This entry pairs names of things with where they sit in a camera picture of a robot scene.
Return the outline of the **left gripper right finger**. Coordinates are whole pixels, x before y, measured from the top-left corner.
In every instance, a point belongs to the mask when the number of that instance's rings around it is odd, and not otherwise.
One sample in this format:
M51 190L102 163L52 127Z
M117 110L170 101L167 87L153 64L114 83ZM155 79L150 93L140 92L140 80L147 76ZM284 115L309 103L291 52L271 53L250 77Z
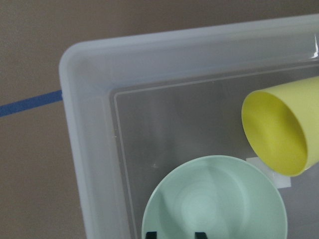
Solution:
M207 234L205 232L195 232L194 238L195 239L207 239Z

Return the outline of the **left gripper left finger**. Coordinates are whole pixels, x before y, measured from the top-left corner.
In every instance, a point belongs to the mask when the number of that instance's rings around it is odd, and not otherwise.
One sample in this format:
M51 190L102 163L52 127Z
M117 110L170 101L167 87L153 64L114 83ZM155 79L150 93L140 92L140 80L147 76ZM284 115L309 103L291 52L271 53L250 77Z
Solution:
M157 239L157 232L146 232L146 239Z

